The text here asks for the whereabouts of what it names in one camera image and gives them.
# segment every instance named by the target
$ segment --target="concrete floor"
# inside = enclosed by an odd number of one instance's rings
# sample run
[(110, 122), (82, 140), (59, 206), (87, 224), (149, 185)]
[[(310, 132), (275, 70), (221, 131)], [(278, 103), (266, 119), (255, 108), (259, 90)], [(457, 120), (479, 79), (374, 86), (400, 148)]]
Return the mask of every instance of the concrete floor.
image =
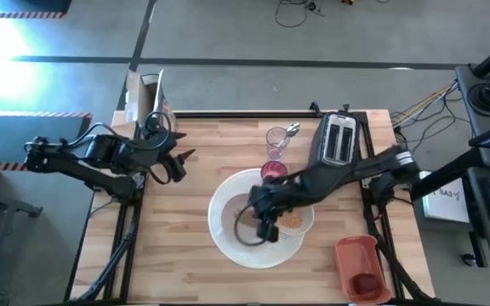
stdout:
[[(0, 110), (90, 111), (95, 122), (109, 122), (126, 63), (140, 64), (133, 55), (148, 3), (75, 0), (63, 20), (0, 20)], [(400, 111), (452, 83), (454, 73), (372, 66), (460, 64), (490, 54), (490, 1), (356, 0), (347, 6), (325, 0), (325, 17), (308, 14), (294, 29), (275, 23), (276, 5), (277, 0), (158, 0), (142, 62), (326, 60), (370, 68), (141, 64), (137, 69), (166, 69), (164, 92), (176, 110), (304, 109), (315, 100), (323, 108), (349, 103), (357, 109)], [(300, 8), (285, 8), (282, 20), (295, 22), (300, 13)], [(30, 61), (9, 60), (20, 55)], [(450, 105), (466, 118), (462, 102)], [(405, 134), (416, 139), (428, 124), (418, 123)], [(467, 124), (457, 122), (426, 140), (415, 156), (421, 167), (437, 169), (464, 152), (469, 137)], [(58, 195), (49, 191), (53, 186)], [(17, 219), (2, 254), (0, 286), (13, 305), (58, 303), (92, 193), (62, 175), (34, 173), (4, 173), (0, 190), (44, 207), (38, 220)], [(490, 304), (490, 267), (472, 269), (459, 261), (459, 254), (471, 249), (466, 226), (425, 219), (421, 209), (416, 214), (436, 295)]]

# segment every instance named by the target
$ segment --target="white plate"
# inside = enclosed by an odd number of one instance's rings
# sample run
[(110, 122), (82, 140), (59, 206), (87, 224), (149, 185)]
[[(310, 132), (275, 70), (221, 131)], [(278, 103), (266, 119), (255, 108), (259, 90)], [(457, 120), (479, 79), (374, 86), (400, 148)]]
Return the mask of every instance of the white plate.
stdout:
[[(255, 184), (262, 184), (260, 169), (236, 173), (219, 186), (209, 203), (209, 232), (220, 251), (234, 263), (251, 269), (266, 269), (290, 259), (302, 245), (304, 235), (291, 236), (280, 231), (278, 242), (260, 246), (244, 246), (237, 240), (235, 216), (247, 205), (248, 192)], [(259, 240), (253, 226), (240, 221), (237, 230), (245, 241)]]

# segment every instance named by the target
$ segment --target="wooden table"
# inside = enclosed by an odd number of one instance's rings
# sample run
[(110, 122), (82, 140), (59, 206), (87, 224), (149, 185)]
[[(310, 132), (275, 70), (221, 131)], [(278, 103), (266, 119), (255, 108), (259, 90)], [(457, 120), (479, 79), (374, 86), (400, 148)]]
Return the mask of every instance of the wooden table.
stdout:
[[(375, 152), (396, 142), (387, 110), (367, 110)], [(133, 124), (113, 126), (127, 136)], [(208, 230), (208, 205), (217, 187), (232, 174), (266, 162), (265, 131), (300, 122), (282, 162), (289, 172), (304, 167), (318, 119), (179, 119), (179, 140), (172, 154), (195, 148), (185, 164), (182, 182), (158, 185), (148, 181), (140, 218), (129, 288), (129, 303), (347, 303), (340, 291), (334, 262), (336, 242), (366, 235), (358, 183), (347, 184), (315, 205), (316, 220), (304, 244), (287, 262), (272, 269), (247, 269), (215, 246)], [(403, 192), (398, 194), (407, 197)], [(99, 193), (93, 208), (108, 200)], [(107, 263), (118, 207), (98, 211), (88, 223), (77, 266), (72, 297), (86, 291)], [(396, 254), (427, 294), (434, 296), (423, 246), (413, 214), (404, 202), (388, 206)], [(388, 264), (383, 262), (392, 288)], [(118, 285), (120, 275), (117, 271)], [(115, 286), (115, 293), (120, 286)]]

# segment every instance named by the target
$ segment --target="glass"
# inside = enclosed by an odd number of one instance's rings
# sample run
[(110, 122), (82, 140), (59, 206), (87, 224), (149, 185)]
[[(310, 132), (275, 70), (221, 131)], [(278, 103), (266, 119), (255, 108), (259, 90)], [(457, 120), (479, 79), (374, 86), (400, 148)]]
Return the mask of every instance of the glass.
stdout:
[(266, 176), (271, 176), (272, 178), (279, 178), (286, 176), (288, 174), (285, 165), (279, 161), (268, 161), (262, 166), (260, 170), (260, 176), (265, 178)]
[(282, 153), (287, 149), (290, 138), (287, 137), (287, 130), (282, 127), (271, 128), (265, 135), (267, 143), (268, 158), (272, 161), (279, 161)]

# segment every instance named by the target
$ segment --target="spoon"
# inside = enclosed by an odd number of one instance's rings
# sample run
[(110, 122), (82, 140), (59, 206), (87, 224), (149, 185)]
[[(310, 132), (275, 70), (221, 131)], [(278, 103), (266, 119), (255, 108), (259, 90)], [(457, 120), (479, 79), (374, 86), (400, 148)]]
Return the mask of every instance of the spoon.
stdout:
[(294, 137), (299, 132), (299, 123), (293, 123), (287, 127), (287, 135), (285, 135), (285, 138), (281, 140), (281, 142), (277, 145), (278, 147), (281, 146), (287, 139)]

